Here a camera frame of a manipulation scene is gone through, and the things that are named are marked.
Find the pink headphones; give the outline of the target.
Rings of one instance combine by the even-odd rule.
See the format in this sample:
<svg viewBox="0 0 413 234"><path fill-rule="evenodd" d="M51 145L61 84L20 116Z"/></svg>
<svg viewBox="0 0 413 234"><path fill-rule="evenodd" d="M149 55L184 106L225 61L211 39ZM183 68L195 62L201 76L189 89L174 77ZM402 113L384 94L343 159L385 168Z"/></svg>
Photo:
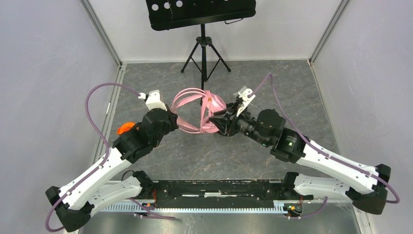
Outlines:
<svg viewBox="0 0 413 234"><path fill-rule="evenodd" d="M175 95L170 109L178 115L177 124L181 131L189 134L213 134L218 129L209 118L225 108L222 98L211 91L186 88Z"/></svg>

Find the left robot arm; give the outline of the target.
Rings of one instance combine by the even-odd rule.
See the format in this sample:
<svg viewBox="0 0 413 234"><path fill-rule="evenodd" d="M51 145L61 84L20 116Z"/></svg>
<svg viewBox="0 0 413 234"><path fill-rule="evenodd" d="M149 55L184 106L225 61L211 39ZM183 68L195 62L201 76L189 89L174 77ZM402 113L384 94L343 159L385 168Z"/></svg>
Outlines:
<svg viewBox="0 0 413 234"><path fill-rule="evenodd" d="M168 107L148 111L141 122L121 133L112 146L107 145L105 154L79 177L65 186L52 186L46 190L52 205L46 218L46 229L49 232L61 230L49 226L52 212L56 213L63 230L73 232L112 204L137 196L145 199L153 195L153 182L143 171L135 172L112 186L104 185L114 175L148 155L164 136L182 125L178 115Z"/></svg>

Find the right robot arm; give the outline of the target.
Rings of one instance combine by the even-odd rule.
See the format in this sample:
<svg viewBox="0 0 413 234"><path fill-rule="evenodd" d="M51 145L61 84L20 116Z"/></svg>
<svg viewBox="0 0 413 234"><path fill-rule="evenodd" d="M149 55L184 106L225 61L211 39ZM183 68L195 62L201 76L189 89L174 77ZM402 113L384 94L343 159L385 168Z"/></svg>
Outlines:
<svg viewBox="0 0 413 234"><path fill-rule="evenodd" d="M265 109L254 118L248 111L237 115L236 110L228 108L215 113L209 120L223 136L241 133L270 147L270 154L278 160L310 167L330 176L287 173L281 186L284 197L343 198L364 212L382 214L387 204L385 183L391 175L389 166L361 164L321 147L308 137L301 138L297 132L285 128L285 119L274 109Z"/></svg>

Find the orange plastic piece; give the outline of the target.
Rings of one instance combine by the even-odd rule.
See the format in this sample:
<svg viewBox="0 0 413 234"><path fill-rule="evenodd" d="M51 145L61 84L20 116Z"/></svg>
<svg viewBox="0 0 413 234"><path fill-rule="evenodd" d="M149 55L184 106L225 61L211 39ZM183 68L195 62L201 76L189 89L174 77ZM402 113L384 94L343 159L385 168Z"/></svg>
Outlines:
<svg viewBox="0 0 413 234"><path fill-rule="evenodd" d="M121 135L122 133L132 129L134 127L134 125L135 125L134 122L126 122L117 129L116 134Z"/></svg>

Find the black music stand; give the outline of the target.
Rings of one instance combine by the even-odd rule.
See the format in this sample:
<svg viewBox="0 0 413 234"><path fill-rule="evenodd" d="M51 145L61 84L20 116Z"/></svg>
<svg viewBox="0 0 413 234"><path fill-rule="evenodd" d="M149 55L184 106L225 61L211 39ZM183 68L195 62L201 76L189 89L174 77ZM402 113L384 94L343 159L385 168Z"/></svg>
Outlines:
<svg viewBox="0 0 413 234"><path fill-rule="evenodd" d="M155 31L165 31L189 26L200 26L201 34L196 38L188 59L181 73L183 73L192 61L201 72L201 90L205 89L217 65L221 62L228 72L231 68L222 58L211 37L206 35L206 25L215 22L232 24L251 18L256 15L255 0L147 0L146 6L149 12L150 26ZM207 71L206 48L210 47L218 57L214 67Z"/></svg>

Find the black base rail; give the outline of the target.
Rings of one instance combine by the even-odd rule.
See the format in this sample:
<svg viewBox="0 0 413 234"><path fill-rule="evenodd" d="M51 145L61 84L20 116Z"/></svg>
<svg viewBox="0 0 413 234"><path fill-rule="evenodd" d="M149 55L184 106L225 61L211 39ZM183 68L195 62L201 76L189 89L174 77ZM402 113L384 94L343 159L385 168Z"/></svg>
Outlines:
<svg viewBox="0 0 413 234"><path fill-rule="evenodd" d="M156 208L272 208L274 201L313 199L280 180L159 180L145 185L136 200L154 200Z"/></svg>

